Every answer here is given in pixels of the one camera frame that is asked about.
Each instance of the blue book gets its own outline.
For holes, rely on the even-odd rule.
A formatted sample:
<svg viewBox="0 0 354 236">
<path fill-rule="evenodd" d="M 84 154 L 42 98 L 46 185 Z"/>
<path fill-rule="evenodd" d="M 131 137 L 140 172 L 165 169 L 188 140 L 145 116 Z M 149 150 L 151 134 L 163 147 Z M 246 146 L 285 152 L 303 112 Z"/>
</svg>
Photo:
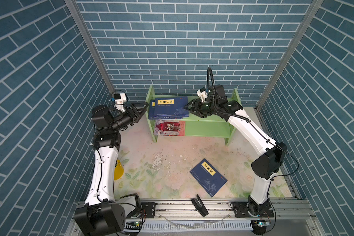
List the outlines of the blue book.
<svg viewBox="0 0 354 236">
<path fill-rule="evenodd" d="M 189 111 L 183 107 L 188 104 L 188 97 L 159 97 L 155 99 L 154 116 L 157 119 L 181 119 L 189 117 Z"/>
<path fill-rule="evenodd" d="M 227 182 L 227 179 L 212 167 L 206 159 L 203 159 L 198 165 L 191 169 L 190 174 L 194 176 L 211 197 Z"/>
<path fill-rule="evenodd" d="M 157 118 L 155 116 L 155 100 L 150 102 L 151 104 L 149 105 L 149 111 L 148 111 L 148 119 L 149 120 L 158 120 L 159 118 Z M 182 116 L 171 116 L 170 119 L 182 119 Z"/>
</svg>

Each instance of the stack of books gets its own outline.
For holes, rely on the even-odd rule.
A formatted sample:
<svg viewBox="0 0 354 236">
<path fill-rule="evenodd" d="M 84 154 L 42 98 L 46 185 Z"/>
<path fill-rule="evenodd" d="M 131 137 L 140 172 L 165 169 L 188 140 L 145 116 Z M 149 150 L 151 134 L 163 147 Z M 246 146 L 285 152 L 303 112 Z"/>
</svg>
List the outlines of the stack of books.
<svg viewBox="0 0 354 236">
<path fill-rule="evenodd" d="M 156 98 L 151 101 L 148 119 L 182 119 L 189 117 L 189 111 L 183 108 L 186 104 L 188 104 L 188 97 L 186 96 Z"/>
</svg>

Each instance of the robotic arm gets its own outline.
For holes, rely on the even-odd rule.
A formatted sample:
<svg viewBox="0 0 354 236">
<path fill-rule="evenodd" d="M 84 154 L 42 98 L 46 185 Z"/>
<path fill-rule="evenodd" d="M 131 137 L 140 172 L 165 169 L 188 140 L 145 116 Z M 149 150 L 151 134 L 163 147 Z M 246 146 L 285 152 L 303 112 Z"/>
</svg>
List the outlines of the robotic arm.
<svg viewBox="0 0 354 236">
<path fill-rule="evenodd" d="M 209 76 L 212 86 L 208 87 L 208 92 L 205 88 L 198 90 L 199 98 L 190 101 L 185 109 L 201 118 L 212 114 L 222 117 L 239 130 L 253 146 L 259 158 L 251 164 L 255 180 L 253 190 L 248 196 L 248 210 L 250 215 L 258 217 L 269 205 L 270 182 L 283 163 L 287 146 L 270 138 L 250 119 L 237 101 L 227 100 L 223 86 L 214 84 L 210 67 L 207 69 L 208 84 Z"/>
<path fill-rule="evenodd" d="M 123 106 L 125 96 L 115 97 L 116 109 L 99 105 L 92 110 L 95 126 L 93 143 L 95 163 L 92 184 L 85 204 L 75 210 L 75 221 L 86 236 L 102 236 L 122 231 L 125 218 L 140 215 L 137 194 L 114 199 L 114 169 L 117 163 L 121 134 L 128 125 L 137 123 L 146 112 L 148 103 Z M 119 114 L 113 116 L 111 111 Z"/>
</svg>

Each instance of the metal post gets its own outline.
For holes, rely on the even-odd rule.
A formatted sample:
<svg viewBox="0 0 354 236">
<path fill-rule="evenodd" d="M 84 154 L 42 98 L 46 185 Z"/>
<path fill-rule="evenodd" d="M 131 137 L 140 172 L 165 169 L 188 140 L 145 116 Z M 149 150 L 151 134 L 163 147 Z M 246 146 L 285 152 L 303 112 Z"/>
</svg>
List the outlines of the metal post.
<svg viewBox="0 0 354 236">
<path fill-rule="evenodd" d="M 285 69 L 288 61 L 293 55 L 297 45 L 302 39 L 305 31 L 308 29 L 308 26 L 310 25 L 313 17 L 315 16 L 316 12 L 319 10 L 323 1 L 324 0 L 312 0 L 312 3 L 308 7 L 307 13 L 304 16 L 302 23 L 300 23 L 299 27 L 297 28 L 290 42 L 290 45 L 288 45 L 286 52 L 283 54 L 279 62 L 279 65 L 275 69 L 273 76 L 270 78 L 269 84 L 266 86 L 264 93 L 261 95 L 260 100 L 257 102 L 257 105 L 255 106 L 257 110 L 260 110 L 261 107 L 264 105 L 274 85 L 277 83 L 279 76 L 282 74 L 283 70 Z"/>
<path fill-rule="evenodd" d="M 99 71 L 102 75 L 102 78 L 104 79 L 104 82 L 109 89 L 109 92 L 113 93 L 115 90 L 113 83 L 110 80 L 109 74 L 105 69 L 104 63 L 101 60 L 101 57 L 99 55 L 99 52 L 97 51 L 97 48 L 94 45 L 93 39 L 90 36 L 88 28 L 86 27 L 83 16 L 81 15 L 80 10 L 76 4 L 76 0 L 65 0 L 65 2 L 66 2 L 66 5 L 67 5 L 69 11 L 71 12 L 72 18 L 75 20 L 77 28 L 79 28 L 79 30 L 80 30 L 80 33 L 85 41 L 85 44 L 90 51 L 90 54 L 92 54 L 94 62 L 96 63 L 97 68 L 99 69 Z"/>
</svg>

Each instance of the book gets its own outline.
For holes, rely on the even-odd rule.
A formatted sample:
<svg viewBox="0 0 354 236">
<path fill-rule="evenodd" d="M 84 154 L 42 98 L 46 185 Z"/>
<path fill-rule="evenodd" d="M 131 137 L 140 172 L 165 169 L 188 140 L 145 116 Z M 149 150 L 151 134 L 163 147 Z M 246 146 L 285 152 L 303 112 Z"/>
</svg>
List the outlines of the book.
<svg viewBox="0 0 354 236">
<path fill-rule="evenodd" d="M 185 121 L 156 120 L 154 135 L 185 136 Z"/>
<path fill-rule="evenodd" d="M 227 182 L 227 179 L 212 167 L 206 159 L 203 159 L 191 169 L 190 174 L 193 175 L 211 197 Z"/>
<path fill-rule="evenodd" d="M 166 116 L 164 119 L 182 119 L 183 116 Z M 150 102 L 149 111 L 148 111 L 148 119 L 149 120 L 157 120 L 158 118 L 155 116 L 155 100 Z"/>
<path fill-rule="evenodd" d="M 188 97 L 159 97 L 155 99 L 154 116 L 158 119 L 180 119 L 189 117 L 189 111 L 184 109 Z"/>
</svg>

